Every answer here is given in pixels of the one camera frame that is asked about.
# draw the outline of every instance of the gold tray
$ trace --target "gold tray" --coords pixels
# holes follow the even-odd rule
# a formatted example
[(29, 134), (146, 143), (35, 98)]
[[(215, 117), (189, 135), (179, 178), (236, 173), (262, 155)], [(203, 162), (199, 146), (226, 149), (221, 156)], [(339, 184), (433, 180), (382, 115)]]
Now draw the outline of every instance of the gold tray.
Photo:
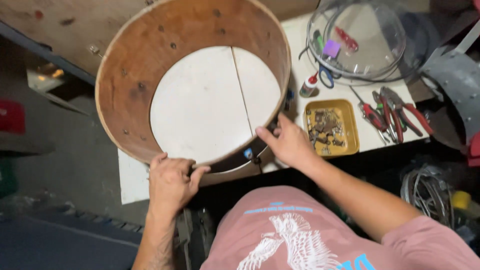
[(305, 125), (305, 130), (309, 130), (309, 125), (307, 119), (310, 118), (310, 123), (315, 123), (315, 114), (314, 110), (317, 109), (334, 109), (335, 113), (338, 115), (338, 120), (343, 124), (343, 136), (336, 136), (337, 139), (345, 141), (345, 146), (334, 146), (330, 144), (328, 148), (330, 149), (330, 154), (322, 154), (322, 148), (325, 144), (321, 142), (315, 143), (315, 149), (319, 156), (322, 157), (338, 157), (352, 155), (358, 152), (360, 148), (359, 135), (357, 132), (357, 124), (355, 123), (355, 115), (353, 113), (353, 107), (350, 102), (345, 99), (333, 99), (333, 100), (320, 100), (309, 102), (305, 106), (303, 111), (303, 122)]

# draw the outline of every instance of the blue scissors handle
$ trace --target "blue scissors handle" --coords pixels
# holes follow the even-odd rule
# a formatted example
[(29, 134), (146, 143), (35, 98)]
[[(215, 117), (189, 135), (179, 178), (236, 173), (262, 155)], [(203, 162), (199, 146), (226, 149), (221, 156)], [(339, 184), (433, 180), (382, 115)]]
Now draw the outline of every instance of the blue scissors handle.
[[(330, 82), (330, 84), (327, 84), (327, 83), (324, 81), (324, 79), (322, 78), (322, 73), (324, 73), (324, 74), (326, 75), (326, 77), (327, 77), (328, 81)], [(320, 78), (320, 81), (322, 82), (322, 84), (323, 84), (325, 87), (327, 87), (328, 89), (332, 89), (332, 88), (333, 88), (333, 85), (334, 85), (334, 83), (333, 83), (333, 77), (332, 77), (332, 74), (330, 73), (330, 71), (329, 71), (326, 67), (324, 67), (324, 66), (322, 66), (322, 65), (319, 66), (319, 68), (318, 68), (318, 77)]]

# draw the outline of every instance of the person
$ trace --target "person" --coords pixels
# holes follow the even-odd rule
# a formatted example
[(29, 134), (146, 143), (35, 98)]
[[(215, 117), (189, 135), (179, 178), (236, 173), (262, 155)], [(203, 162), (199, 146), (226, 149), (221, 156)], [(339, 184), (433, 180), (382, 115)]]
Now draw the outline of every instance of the person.
[[(480, 269), (480, 259), (451, 229), (395, 195), (320, 158), (307, 134), (279, 114), (273, 134), (255, 129), (273, 153), (311, 178), (374, 241), (357, 236), (333, 212), (293, 187), (246, 194), (223, 218), (201, 269)], [(150, 204), (133, 269), (173, 269), (175, 217), (209, 167), (187, 176), (193, 160), (161, 154), (150, 164)]]

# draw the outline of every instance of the white eagle graphic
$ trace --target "white eagle graphic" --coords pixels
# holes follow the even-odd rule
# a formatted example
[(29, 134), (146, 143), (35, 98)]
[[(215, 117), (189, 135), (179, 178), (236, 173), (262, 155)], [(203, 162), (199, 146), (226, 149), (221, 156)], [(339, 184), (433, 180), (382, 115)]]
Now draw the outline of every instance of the white eagle graphic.
[(237, 270), (259, 269), (264, 261), (275, 254), (285, 242), (288, 249), (287, 263), (293, 270), (334, 269), (340, 263), (320, 239), (319, 231), (310, 231), (310, 224), (297, 213), (272, 216), (276, 233), (263, 233), (257, 247), (243, 259)]

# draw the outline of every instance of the white glue bottle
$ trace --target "white glue bottle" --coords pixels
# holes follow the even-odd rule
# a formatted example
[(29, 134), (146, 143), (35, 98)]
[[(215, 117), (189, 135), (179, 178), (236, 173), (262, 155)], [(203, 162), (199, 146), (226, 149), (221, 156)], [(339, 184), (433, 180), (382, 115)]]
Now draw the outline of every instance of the white glue bottle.
[(318, 74), (318, 71), (317, 73), (315, 73), (315, 75), (305, 80), (302, 87), (300, 88), (301, 97), (308, 98), (313, 93), (315, 88), (317, 88), (317, 83), (318, 83), (317, 74)]

